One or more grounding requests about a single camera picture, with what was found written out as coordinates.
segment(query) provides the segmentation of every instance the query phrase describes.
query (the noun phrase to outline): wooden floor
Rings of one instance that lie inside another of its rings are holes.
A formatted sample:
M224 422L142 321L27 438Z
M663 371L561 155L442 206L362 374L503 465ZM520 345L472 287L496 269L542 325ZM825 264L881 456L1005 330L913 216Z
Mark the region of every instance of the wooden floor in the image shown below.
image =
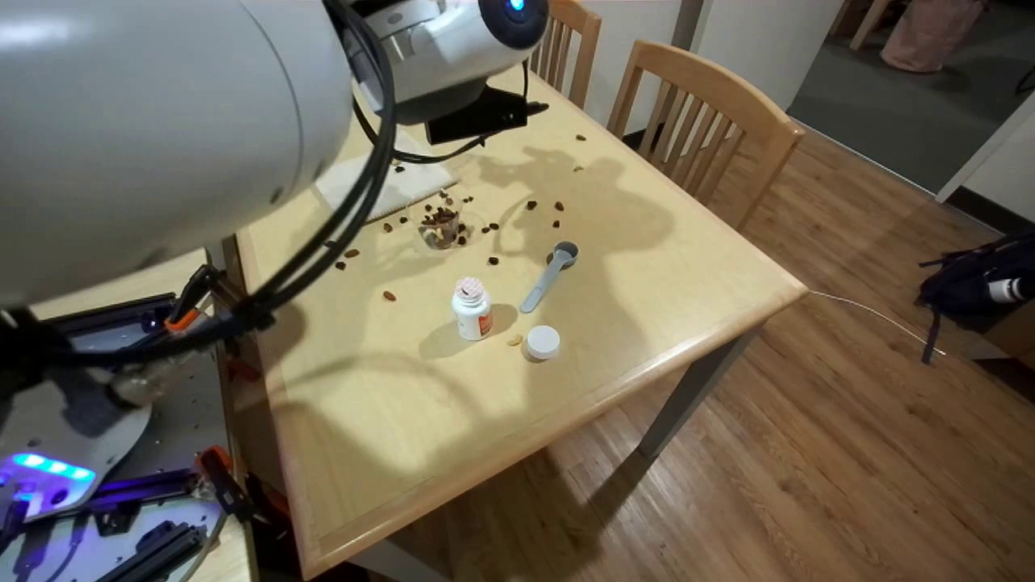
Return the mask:
M670 450L630 459L658 386L400 543L448 580L1031 580L1035 404L915 340L920 263L988 235L809 136L750 238L818 293Z

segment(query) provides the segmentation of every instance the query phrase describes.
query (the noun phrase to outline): table leg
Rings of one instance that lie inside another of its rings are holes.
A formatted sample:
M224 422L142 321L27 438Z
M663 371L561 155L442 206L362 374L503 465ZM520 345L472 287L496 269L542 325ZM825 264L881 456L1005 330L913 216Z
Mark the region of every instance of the table leg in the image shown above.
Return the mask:
M690 413L715 391L723 369L744 354L750 337L755 333L744 333L686 369L686 374L679 379L670 401L659 407L637 445L643 459L658 459L667 450L667 444L679 435Z
M394 540L379 540L372 550L354 555L348 564L397 582L445 582L445 576L441 576L432 567L428 567Z

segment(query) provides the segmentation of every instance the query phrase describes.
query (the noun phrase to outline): chair leg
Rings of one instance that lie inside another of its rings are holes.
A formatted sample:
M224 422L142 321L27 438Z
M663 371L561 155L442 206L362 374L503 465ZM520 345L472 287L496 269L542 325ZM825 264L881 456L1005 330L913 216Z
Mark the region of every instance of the chair leg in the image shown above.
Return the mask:
M866 36L877 30L881 15L887 12L887 8L894 8L894 0L874 0L861 30L851 36L851 48L862 48Z

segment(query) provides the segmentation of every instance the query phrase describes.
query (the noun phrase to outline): pink object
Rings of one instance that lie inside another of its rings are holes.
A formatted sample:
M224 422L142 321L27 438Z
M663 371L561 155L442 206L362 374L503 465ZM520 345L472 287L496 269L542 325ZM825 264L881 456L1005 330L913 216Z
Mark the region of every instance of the pink object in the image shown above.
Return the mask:
M910 0L881 60L902 71L941 71L983 8L988 0Z

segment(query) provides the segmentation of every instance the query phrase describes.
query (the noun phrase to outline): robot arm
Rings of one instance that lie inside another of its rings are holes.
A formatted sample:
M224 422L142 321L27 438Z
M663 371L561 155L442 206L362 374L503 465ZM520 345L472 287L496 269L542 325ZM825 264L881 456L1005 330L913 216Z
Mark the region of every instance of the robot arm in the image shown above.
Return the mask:
M542 25L548 0L5 0L0 312L264 216L337 159L354 78L392 121L379 147L392 151L394 121L461 106ZM333 213L323 242L356 235L385 172L372 159L367 194ZM319 263L303 263L264 286L264 312L314 280Z

